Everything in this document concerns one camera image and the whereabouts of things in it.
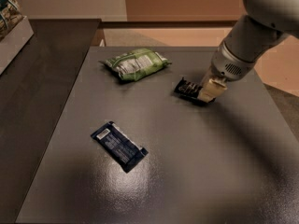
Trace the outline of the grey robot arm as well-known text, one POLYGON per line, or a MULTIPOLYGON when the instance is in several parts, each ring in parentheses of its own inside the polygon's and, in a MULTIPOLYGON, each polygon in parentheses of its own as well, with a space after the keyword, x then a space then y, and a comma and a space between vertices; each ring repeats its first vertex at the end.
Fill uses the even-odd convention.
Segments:
POLYGON ((212 56, 198 99, 209 103, 242 79, 269 49, 288 36, 299 37, 299 0, 243 0, 246 14, 212 56))

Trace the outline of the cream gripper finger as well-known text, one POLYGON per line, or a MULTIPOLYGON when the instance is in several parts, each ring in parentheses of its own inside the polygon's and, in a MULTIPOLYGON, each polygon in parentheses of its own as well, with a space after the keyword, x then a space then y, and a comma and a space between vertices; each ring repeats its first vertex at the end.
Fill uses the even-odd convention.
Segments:
POLYGON ((211 70, 206 72, 200 86, 197 98, 205 103, 211 102, 227 90, 226 78, 213 74, 211 70))

